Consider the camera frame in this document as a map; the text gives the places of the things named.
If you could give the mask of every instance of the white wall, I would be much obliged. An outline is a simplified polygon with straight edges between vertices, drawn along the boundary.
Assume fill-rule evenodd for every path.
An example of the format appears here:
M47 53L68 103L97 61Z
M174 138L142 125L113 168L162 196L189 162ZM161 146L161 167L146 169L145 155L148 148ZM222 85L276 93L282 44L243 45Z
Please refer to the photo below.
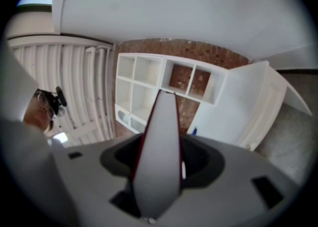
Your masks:
M56 34L52 13L22 12L14 15L7 24L7 38L34 34Z
M310 44L295 50L278 53L262 59L276 70L318 69L318 45Z
M53 0L55 9L62 33L110 42L183 38L254 60L316 41L297 0Z

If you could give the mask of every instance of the blue object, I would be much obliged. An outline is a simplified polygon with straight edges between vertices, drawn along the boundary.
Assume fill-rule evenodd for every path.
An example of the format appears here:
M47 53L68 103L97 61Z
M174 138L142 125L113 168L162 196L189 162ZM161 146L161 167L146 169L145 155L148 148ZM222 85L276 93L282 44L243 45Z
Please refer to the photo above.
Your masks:
M197 128L194 128L192 135L196 135L197 134Z

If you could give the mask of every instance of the brick wall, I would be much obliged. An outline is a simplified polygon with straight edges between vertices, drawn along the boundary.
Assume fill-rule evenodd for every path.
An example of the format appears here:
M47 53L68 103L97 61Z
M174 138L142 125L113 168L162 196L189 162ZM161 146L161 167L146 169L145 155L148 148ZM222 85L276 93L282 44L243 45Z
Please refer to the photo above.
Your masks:
M212 44L204 42L180 40L180 39L145 39L145 40L132 40L117 44L114 54L114 77L112 87L112 107L115 119L115 83L116 83L116 70L118 53L152 53L171 55L183 58L190 58L207 62L216 66L220 66L226 69L232 69L247 65L248 59L235 53L229 49L221 48ZM179 84L183 85L183 82L188 79L187 72L176 68L171 75L170 85ZM204 73L197 74L194 78L194 86L191 91L196 93L204 90L204 83L207 83L207 79ZM178 109L180 117L181 132L186 133L190 126L195 112L199 106L198 102L178 97ZM115 133L117 137L132 135L133 132L122 126L119 122L115 121Z

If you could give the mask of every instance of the sunglasses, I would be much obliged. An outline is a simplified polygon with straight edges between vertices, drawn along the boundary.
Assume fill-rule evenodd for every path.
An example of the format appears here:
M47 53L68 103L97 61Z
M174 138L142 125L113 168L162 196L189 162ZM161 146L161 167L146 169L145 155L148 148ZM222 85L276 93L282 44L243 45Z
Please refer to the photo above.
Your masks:
M45 97L43 92L39 92L38 94L38 103L42 108L47 109L47 115L50 120L54 120L56 118L56 115L54 113L53 108L50 106L48 99Z

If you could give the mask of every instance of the white shelving unit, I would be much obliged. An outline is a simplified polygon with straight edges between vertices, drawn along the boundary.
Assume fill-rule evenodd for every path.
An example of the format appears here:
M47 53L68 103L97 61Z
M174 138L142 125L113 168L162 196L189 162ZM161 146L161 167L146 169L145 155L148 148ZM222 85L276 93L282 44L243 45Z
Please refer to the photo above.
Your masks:
M180 71L189 75L188 82L171 81L176 65L185 67ZM203 75L205 79L209 76L204 92L193 93L194 78L200 81ZM119 54L115 103L118 122L134 133L144 132L159 89L200 103L188 133L197 128L198 136L251 151L265 137L283 102L312 114L296 90L267 61L226 70L174 56Z
M175 65L192 69L186 90L169 85ZM200 70L210 73L204 95L190 92L194 74ZM160 89L213 105L222 88L226 71L218 66L186 58L121 53L118 55L116 74L116 120L134 133L142 133Z

